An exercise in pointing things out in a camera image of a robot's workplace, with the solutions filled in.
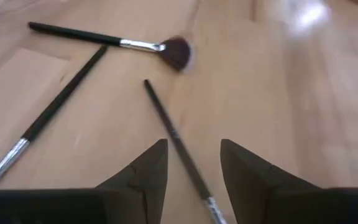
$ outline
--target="light wood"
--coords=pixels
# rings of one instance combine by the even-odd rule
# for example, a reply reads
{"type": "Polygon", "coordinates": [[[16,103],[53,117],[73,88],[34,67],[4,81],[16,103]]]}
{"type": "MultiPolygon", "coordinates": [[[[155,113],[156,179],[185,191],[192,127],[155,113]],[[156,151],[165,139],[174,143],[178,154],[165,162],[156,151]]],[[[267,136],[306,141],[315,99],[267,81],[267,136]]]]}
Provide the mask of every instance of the light wood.
{"type": "MultiPolygon", "coordinates": [[[[196,61],[179,75],[153,54],[110,48],[0,189],[94,187],[167,138],[142,86],[145,78],[229,223],[235,218],[220,167],[222,138],[318,186],[358,186],[358,5],[1,0],[0,87],[6,88],[0,88],[0,115],[26,110],[0,120],[0,159],[98,49],[33,33],[28,21],[149,42],[183,34],[196,61]],[[34,76],[26,83],[29,72],[34,76]],[[18,80],[28,86],[18,91],[27,100],[12,94],[10,84],[18,80]]],[[[162,223],[210,222],[170,145],[162,223]]]]}

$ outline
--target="wooden floor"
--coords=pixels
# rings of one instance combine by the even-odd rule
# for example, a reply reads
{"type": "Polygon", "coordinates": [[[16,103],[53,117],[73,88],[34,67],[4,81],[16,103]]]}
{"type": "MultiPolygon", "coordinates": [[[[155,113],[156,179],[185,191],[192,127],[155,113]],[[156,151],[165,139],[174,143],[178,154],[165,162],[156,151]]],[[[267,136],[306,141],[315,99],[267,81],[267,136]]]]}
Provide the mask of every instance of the wooden floor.
{"type": "MultiPolygon", "coordinates": [[[[110,48],[0,189],[94,187],[167,134],[149,78],[229,223],[220,140],[321,187],[358,186],[358,5],[346,0],[0,0],[0,160],[98,49],[28,21],[149,42],[195,63],[110,48]]],[[[174,148],[162,223],[211,223],[174,148]]]]}

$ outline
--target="fan brush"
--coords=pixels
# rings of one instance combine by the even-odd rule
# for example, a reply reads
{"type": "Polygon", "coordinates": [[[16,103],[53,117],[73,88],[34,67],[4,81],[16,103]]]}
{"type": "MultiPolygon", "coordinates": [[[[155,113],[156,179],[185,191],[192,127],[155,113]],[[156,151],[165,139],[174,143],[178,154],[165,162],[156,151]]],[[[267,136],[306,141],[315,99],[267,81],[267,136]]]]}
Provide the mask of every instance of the fan brush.
{"type": "Polygon", "coordinates": [[[85,40],[97,44],[155,52],[164,62],[178,72],[183,71],[191,61],[192,52],[190,44],[181,36],[172,37],[171,39],[165,40],[160,44],[151,44],[141,41],[127,40],[120,37],[112,37],[104,34],[96,34],[82,30],[41,24],[38,22],[29,22],[29,27],[44,34],[85,40]]]}

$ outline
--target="brush bristles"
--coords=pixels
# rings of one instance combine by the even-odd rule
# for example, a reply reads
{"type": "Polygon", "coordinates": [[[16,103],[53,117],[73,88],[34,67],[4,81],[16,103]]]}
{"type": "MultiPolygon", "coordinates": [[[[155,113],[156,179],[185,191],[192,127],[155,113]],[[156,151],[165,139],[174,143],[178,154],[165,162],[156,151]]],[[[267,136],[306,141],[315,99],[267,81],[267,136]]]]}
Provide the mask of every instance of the brush bristles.
{"type": "Polygon", "coordinates": [[[175,70],[183,71],[191,58],[191,47],[186,39],[172,37],[162,44],[165,44],[165,50],[157,52],[158,55],[175,70]]]}

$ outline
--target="wood grain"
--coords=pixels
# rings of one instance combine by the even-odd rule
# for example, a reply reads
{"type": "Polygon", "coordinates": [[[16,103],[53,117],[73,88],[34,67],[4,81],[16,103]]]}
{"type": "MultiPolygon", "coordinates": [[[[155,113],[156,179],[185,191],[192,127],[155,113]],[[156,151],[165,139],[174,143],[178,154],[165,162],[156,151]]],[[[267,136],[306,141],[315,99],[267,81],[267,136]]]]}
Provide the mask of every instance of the wood grain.
{"type": "MultiPolygon", "coordinates": [[[[25,112],[0,121],[6,150],[3,139],[22,134],[28,114],[47,105],[98,48],[33,33],[27,21],[150,42],[183,34],[196,61],[180,75],[153,54],[110,48],[0,189],[94,187],[167,138],[145,78],[229,223],[235,219],[220,168],[222,138],[316,185],[358,186],[358,5],[350,1],[1,1],[0,71],[24,49],[56,69],[34,72],[31,88],[21,89],[38,106],[23,103],[25,112]]],[[[18,64],[13,80],[25,77],[24,65],[37,68],[18,64]]],[[[0,89],[5,110],[13,109],[4,103],[8,94],[0,89]]],[[[168,166],[162,223],[210,223],[172,145],[168,166]]]]}

